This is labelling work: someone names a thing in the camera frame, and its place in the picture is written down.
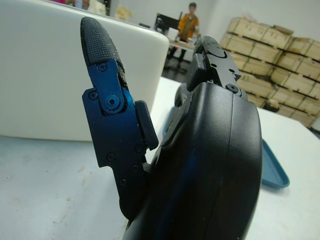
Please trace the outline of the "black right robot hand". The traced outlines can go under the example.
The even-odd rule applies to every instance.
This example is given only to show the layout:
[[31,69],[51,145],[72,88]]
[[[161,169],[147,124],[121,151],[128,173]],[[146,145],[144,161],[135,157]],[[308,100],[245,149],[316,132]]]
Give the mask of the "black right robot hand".
[[232,57],[210,36],[195,46],[159,141],[134,101],[117,49],[94,18],[80,22],[92,88],[83,105],[99,167],[112,169],[125,240],[243,240],[256,209],[263,148],[259,113]]

